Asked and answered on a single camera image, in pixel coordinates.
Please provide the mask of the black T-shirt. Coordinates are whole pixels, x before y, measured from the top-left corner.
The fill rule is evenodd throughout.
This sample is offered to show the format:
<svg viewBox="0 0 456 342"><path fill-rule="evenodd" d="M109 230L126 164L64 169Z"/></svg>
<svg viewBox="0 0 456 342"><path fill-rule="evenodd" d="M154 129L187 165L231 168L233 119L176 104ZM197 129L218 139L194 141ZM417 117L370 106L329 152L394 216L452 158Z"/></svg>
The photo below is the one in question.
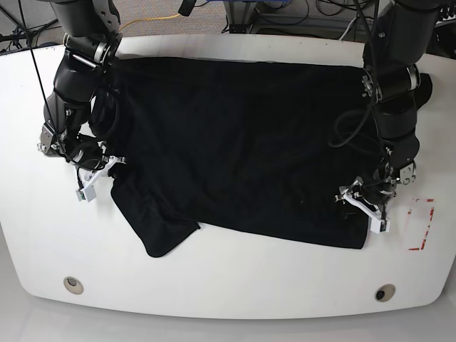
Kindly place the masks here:
<svg viewBox="0 0 456 342"><path fill-rule="evenodd" d="M361 249L368 218L335 202L372 182L382 153L369 118L331 147L336 120L366 110L363 70L347 66L139 58L107 75L120 121L108 152L124 157L111 196L147 254L160 258L201 224Z"/></svg>

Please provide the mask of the red tape rectangle marking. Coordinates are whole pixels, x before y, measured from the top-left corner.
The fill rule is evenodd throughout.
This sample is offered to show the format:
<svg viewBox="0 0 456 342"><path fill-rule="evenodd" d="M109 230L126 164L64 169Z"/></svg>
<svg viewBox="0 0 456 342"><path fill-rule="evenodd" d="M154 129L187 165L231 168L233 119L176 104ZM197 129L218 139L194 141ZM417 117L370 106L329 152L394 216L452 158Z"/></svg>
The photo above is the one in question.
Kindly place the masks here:
<svg viewBox="0 0 456 342"><path fill-rule="evenodd" d="M435 205L435 199L414 198L412 200L405 227L405 247L408 251L420 251L425 248Z"/></svg>

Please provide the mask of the black tripod leg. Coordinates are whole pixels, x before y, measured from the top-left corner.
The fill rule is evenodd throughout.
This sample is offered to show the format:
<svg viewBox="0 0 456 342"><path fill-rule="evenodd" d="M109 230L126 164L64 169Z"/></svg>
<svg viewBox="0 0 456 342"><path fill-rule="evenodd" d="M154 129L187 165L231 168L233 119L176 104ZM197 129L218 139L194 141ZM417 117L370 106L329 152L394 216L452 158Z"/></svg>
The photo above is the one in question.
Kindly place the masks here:
<svg viewBox="0 0 456 342"><path fill-rule="evenodd" d="M6 36L16 29L22 31L24 28L18 6L1 2L1 34Z"/></svg>

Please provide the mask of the grey metal stand base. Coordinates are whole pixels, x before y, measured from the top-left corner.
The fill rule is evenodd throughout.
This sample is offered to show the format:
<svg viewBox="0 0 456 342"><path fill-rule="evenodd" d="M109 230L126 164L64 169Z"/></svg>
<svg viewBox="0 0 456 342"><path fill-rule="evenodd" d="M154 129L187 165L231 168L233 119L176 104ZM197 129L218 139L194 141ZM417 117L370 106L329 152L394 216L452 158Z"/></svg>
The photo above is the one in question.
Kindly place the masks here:
<svg viewBox="0 0 456 342"><path fill-rule="evenodd" d="M278 26L277 12L289 1L222 1L227 25L223 33L253 33L254 29L271 24Z"/></svg>

